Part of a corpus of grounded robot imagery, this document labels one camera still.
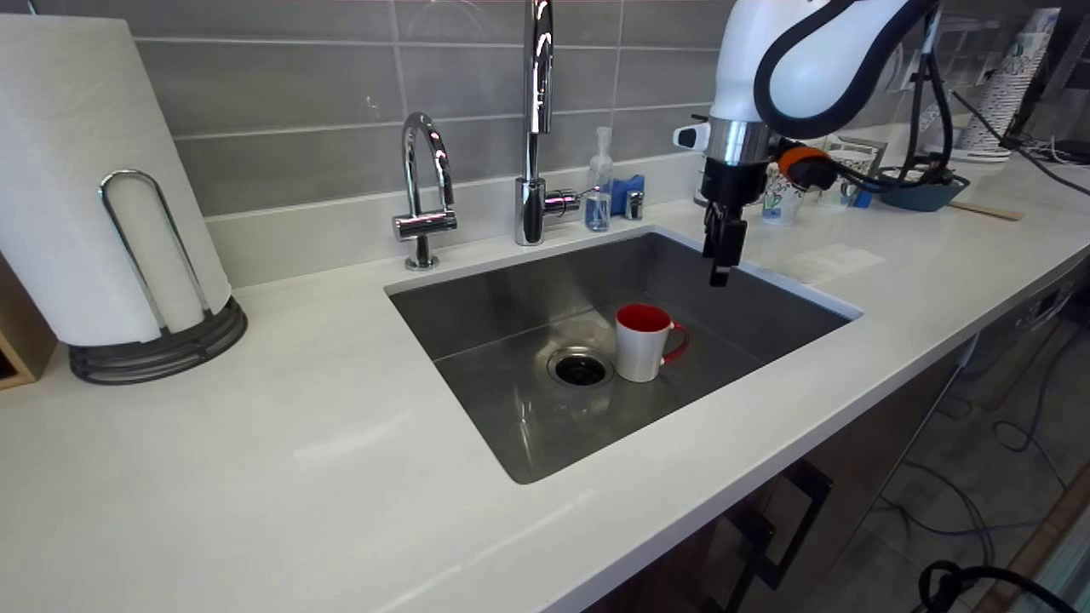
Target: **soap bottle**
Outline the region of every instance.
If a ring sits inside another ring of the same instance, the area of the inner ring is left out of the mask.
[[[589,166],[584,166],[583,213],[584,213],[589,231],[606,231],[611,227],[611,183],[612,183],[612,158],[611,158],[612,129],[598,126],[596,138],[598,138],[598,150],[589,158]]]

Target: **kitchen sink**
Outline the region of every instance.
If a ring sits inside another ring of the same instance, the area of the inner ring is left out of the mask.
[[[696,399],[846,327],[851,315],[636,234],[422,291],[391,303],[516,485],[541,482]],[[633,386],[612,371],[612,309],[656,303],[692,329],[679,365]]]

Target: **faucet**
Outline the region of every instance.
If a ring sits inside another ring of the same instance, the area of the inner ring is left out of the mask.
[[[422,134],[431,147],[437,183],[444,196],[444,208],[437,208],[437,213],[418,208],[415,134]],[[394,217],[394,234],[411,241],[411,253],[405,258],[408,268],[431,268],[438,258],[428,248],[428,234],[456,227],[456,217],[448,213],[452,208],[448,154],[447,154],[438,126],[424,114],[411,114],[401,126],[401,172],[405,172],[408,216]]]
[[[550,0],[527,0],[525,22],[525,129],[521,129],[521,176],[513,176],[513,241],[541,241],[541,222],[547,213],[578,213],[578,197],[555,190],[545,196],[538,176],[538,139],[547,134],[547,96],[550,96]]]

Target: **countertop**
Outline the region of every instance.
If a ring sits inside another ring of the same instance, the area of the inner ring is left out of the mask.
[[[448,248],[437,273],[386,258],[243,291],[246,340],[167,382],[91,387],[53,357],[0,396],[0,611],[578,611],[1090,245],[1090,200],[1025,164],[968,197],[1025,217],[821,205],[751,222],[746,268],[862,318],[527,486],[387,285],[598,241],[577,222],[538,248]],[[697,245],[701,213],[651,200],[606,238],[647,227]]]

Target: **wooden stand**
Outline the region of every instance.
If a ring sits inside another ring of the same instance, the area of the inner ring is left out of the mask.
[[[33,309],[26,291],[0,258],[0,391],[38,382],[53,344],[58,340]]]

